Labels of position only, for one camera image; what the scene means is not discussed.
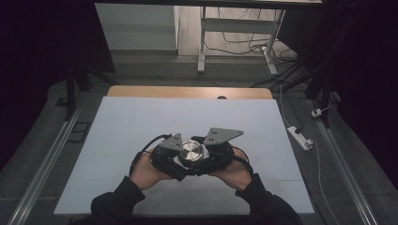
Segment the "white power strip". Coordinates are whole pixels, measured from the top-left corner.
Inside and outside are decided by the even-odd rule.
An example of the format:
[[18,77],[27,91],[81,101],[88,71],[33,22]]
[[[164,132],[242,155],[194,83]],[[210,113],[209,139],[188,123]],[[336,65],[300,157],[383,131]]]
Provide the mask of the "white power strip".
[[302,136],[301,133],[296,133],[296,128],[295,127],[289,127],[287,129],[292,135],[292,137],[296,140],[296,142],[299,144],[299,146],[302,148],[302,150],[307,151],[311,148],[313,148],[312,144],[314,143],[311,139],[305,139],[304,136]]

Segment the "white table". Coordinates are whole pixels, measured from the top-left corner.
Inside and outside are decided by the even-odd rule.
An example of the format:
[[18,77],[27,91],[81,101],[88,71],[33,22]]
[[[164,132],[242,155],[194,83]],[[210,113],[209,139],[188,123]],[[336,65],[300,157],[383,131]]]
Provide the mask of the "white table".
[[[171,93],[167,87],[152,88]],[[266,189],[298,213],[314,212],[275,100],[105,97],[54,213],[89,214],[92,199],[114,191],[135,154],[154,137],[180,132],[187,140],[207,135],[211,127],[245,131],[231,144],[248,154]],[[248,204],[234,193],[221,180],[207,175],[190,176],[182,182],[161,181],[144,191],[146,199],[134,207],[134,214],[247,215]]]

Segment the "person's right hand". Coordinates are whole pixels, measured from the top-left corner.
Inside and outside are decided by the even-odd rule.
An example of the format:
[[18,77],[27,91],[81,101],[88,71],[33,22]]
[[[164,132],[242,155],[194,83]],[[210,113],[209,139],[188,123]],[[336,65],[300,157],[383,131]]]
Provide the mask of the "person's right hand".
[[[234,153],[235,156],[247,160],[239,149],[234,148]],[[211,172],[208,175],[220,178],[227,186],[239,191],[244,190],[252,181],[246,166],[236,160],[232,160],[232,163],[222,171]]]

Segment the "hand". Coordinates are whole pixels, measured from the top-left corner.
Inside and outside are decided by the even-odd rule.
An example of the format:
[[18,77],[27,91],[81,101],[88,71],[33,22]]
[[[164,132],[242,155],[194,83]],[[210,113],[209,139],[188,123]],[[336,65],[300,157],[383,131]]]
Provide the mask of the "hand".
[[134,167],[130,180],[134,182],[141,190],[152,188],[160,180],[171,180],[172,177],[164,172],[158,171],[152,166],[150,153],[144,152],[140,160]]
[[[247,160],[242,151],[237,148],[233,149],[235,156]],[[239,191],[244,190],[252,181],[252,177],[245,165],[236,160],[232,160],[232,163],[222,171],[211,172],[208,175],[220,178],[227,186]]]

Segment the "black cloth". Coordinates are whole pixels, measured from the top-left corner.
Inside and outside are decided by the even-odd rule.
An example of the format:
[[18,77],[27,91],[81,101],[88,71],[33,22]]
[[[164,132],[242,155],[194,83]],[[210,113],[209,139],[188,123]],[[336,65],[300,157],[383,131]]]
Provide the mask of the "black cloth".
[[[283,199],[266,191],[258,173],[251,183],[236,195],[246,201],[251,209],[253,224],[299,225],[299,215]],[[145,198],[143,191],[125,176],[115,192],[99,195],[91,203],[91,216],[76,220],[72,225],[134,224],[134,205]]]

